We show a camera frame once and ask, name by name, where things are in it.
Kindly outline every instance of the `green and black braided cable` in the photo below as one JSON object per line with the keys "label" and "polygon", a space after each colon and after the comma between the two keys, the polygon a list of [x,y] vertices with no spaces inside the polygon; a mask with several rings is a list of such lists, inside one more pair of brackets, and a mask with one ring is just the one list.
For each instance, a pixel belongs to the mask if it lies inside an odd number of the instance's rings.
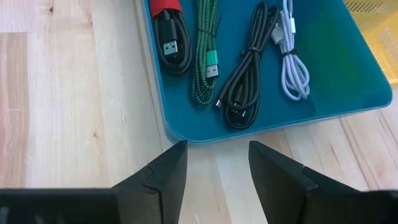
{"label": "green and black braided cable", "polygon": [[197,8],[198,38],[192,100],[199,105],[209,105],[214,98],[214,87],[218,79],[215,38],[218,0],[197,0]]}

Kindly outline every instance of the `red cable tie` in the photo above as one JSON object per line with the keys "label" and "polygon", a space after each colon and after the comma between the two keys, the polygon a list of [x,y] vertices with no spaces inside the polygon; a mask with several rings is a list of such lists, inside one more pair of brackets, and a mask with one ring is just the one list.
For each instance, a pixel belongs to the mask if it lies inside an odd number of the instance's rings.
{"label": "red cable tie", "polygon": [[150,14],[153,17],[157,16],[165,9],[174,9],[182,12],[179,0],[149,0]]}

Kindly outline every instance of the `black usb cable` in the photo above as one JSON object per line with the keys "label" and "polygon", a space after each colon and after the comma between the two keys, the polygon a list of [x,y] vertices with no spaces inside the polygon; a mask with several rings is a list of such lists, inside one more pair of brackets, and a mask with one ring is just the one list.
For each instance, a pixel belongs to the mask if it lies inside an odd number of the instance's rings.
{"label": "black usb cable", "polygon": [[165,9],[154,17],[155,41],[162,69],[180,77],[192,62],[191,38],[182,13]]}
{"label": "black usb cable", "polygon": [[242,53],[243,60],[219,95],[217,106],[224,108],[223,113],[229,126],[234,129],[247,129],[257,118],[260,105],[260,60],[266,44],[277,22],[277,7],[268,9],[260,2],[251,18],[247,51]]}

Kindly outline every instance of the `wood grain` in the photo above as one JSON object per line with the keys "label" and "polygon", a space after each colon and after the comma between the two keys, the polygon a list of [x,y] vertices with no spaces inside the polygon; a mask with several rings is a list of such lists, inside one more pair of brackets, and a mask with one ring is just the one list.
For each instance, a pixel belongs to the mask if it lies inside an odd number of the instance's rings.
{"label": "wood grain", "polygon": [[[34,29],[0,22],[21,31],[0,34],[0,187],[110,187],[173,144],[143,1],[0,2],[35,14]],[[251,140],[359,190],[398,188],[397,96],[383,110],[190,144],[180,223],[266,223]]]}

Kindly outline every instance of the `green braided cable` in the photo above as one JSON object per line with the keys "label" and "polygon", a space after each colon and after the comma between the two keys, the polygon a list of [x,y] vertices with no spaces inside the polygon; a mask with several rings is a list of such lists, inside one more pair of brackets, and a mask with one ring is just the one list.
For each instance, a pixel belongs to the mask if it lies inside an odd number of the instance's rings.
{"label": "green braided cable", "polygon": [[197,0],[198,38],[195,71],[192,79],[192,99],[209,105],[214,98],[216,78],[206,78],[207,52],[216,50],[216,13],[218,0]]}

